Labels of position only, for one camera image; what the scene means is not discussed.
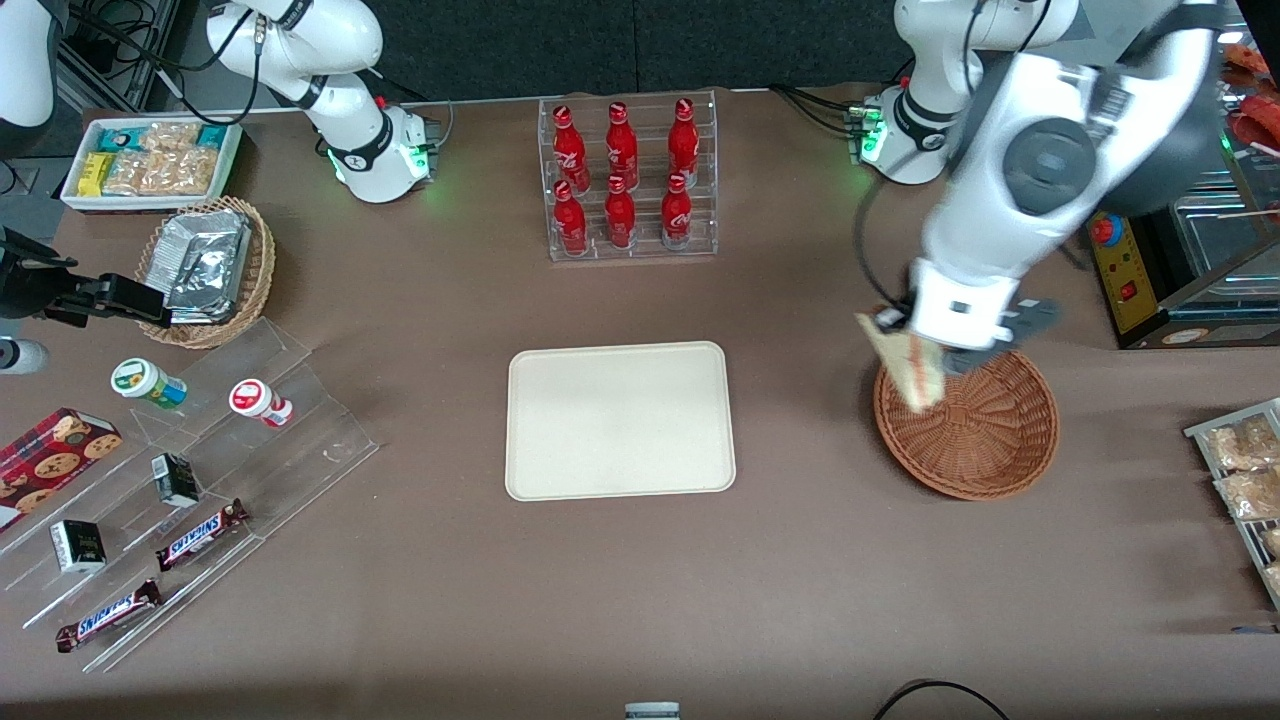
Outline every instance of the brown wicker basket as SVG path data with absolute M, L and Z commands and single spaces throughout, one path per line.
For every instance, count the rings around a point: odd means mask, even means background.
M 961 500 L 1019 493 L 1048 470 L 1057 452 L 1057 404 L 1020 352 L 947 378 L 942 401 L 919 415 L 881 368 L 874 405 L 876 424 L 899 462 L 922 483 Z
M 248 217 L 253 223 L 253 234 L 250 238 L 250 255 L 244 263 L 244 274 L 241 278 L 241 292 L 237 301 L 236 315 L 221 325 L 174 325 L 161 329 L 146 323 L 138 323 L 142 332 L 151 340 L 166 345 L 178 345 L 189 350 L 209 350 L 230 342 L 236 336 L 247 331 L 266 306 L 266 297 L 271 292 L 271 273 L 275 270 L 275 240 L 271 237 L 271 228 L 266 227 L 262 217 L 252 205 L 236 197 L 219 197 L 210 202 L 201 202 L 191 208 L 178 210 L 175 215 L 188 213 L 210 213 L 214 210 L 238 210 Z M 142 282 L 146 278 L 147 268 L 151 266 L 151 254 L 156 249 L 160 237 L 157 227 L 151 233 L 151 242 L 142 251 L 142 261 L 133 273 L 133 279 Z

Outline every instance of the small black box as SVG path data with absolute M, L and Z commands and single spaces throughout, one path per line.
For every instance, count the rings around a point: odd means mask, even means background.
M 102 536 L 97 525 L 83 520 L 63 520 L 49 527 L 54 555 L 63 573 L 91 573 L 106 566 Z
M 151 459 L 151 478 L 156 483 L 160 501 L 174 507 L 191 507 L 200 502 L 200 488 L 191 462 L 165 452 Z

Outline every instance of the red button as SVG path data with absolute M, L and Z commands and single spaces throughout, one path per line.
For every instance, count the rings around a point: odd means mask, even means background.
M 1116 225 L 1110 219 L 1103 218 L 1089 228 L 1089 237 L 1098 245 L 1106 245 L 1116 232 Z

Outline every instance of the cookie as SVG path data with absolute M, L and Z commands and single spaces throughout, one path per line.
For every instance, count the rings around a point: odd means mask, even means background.
M 79 418 L 68 415 L 61 420 L 58 420 L 58 424 L 54 425 L 54 439 L 68 445 L 79 445 L 84 442 L 84 436 L 87 436 L 91 430 L 92 428 L 90 428 Z
M 31 512 L 36 507 L 40 507 L 41 502 L 49 500 L 49 496 L 51 495 L 54 495 L 54 491 L 51 489 L 37 489 L 31 495 L 24 495 L 17 503 L 14 503 L 14 510 L 22 514 Z
M 113 450 L 120 447 L 122 442 L 124 441 L 120 439 L 120 436 L 116 434 L 102 436 L 100 438 L 96 438 L 84 446 L 84 457 L 88 457 L 90 460 L 100 460 L 102 457 L 106 457 L 108 455 L 110 455 Z
M 78 465 L 79 455 L 74 452 L 59 452 L 58 455 L 50 455 L 41 460 L 40 465 L 36 465 L 36 477 L 44 480 L 60 478 L 74 470 Z

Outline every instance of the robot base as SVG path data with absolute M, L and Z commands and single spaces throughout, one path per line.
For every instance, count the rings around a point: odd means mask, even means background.
M 426 122 L 396 106 L 383 111 L 392 120 L 392 141 L 371 168 L 353 172 L 329 155 L 338 179 L 365 202 L 390 202 L 401 197 L 419 182 L 430 181 L 435 165 Z
M 855 163 L 870 165 L 897 183 L 924 184 L 942 174 L 947 151 L 945 146 L 929 152 L 916 147 L 893 110 L 900 95 L 901 87 L 891 87 L 863 101 L 864 117 L 860 120 L 851 118 L 850 124 L 860 127 L 865 135 L 851 140 L 850 146 L 856 149 Z

